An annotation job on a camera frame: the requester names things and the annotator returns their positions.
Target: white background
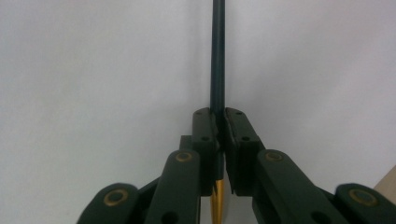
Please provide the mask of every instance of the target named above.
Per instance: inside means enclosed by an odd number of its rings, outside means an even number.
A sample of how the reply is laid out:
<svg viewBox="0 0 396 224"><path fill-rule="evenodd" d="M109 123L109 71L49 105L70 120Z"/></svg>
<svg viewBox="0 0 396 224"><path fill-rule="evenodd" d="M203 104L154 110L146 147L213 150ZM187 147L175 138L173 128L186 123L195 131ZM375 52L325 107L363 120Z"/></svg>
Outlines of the white background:
<svg viewBox="0 0 396 224"><path fill-rule="evenodd" d="M226 1L226 105L319 187L373 187L396 162L395 11ZM208 0L0 1L0 223L76 223L101 188L158 177L209 105L211 15ZM224 219L256 223L250 199L227 195Z"/></svg>

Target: brown object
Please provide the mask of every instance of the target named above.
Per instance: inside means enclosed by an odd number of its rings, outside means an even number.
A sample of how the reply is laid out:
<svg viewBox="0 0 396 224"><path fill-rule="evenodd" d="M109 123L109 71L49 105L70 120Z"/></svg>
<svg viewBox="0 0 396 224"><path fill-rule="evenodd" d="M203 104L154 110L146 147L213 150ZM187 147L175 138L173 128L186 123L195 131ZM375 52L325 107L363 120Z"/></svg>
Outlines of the brown object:
<svg viewBox="0 0 396 224"><path fill-rule="evenodd" d="M374 189L396 204L396 165L378 182Z"/></svg>

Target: white surface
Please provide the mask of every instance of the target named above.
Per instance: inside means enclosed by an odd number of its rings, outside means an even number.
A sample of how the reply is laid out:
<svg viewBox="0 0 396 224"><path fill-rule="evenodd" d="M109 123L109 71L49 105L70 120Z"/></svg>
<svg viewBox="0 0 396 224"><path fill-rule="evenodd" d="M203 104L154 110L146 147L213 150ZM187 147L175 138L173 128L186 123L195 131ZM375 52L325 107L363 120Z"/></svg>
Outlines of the white surface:
<svg viewBox="0 0 396 224"><path fill-rule="evenodd" d="M318 186L373 187L396 162L396 2L226 2L226 105ZM161 174L209 104L211 8L0 2L0 223L75 223L101 188Z"/></svg>

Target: tan surface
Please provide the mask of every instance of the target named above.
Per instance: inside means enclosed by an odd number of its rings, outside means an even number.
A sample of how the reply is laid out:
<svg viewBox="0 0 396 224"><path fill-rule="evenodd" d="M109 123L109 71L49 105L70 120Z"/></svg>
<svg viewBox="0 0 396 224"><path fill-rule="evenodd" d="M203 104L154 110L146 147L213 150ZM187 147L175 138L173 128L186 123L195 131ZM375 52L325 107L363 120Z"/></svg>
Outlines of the tan surface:
<svg viewBox="0 0 396 224"><path fill-rule="evenodd" d="M396 203L396 165L378 182L375 190Z"/></svg>

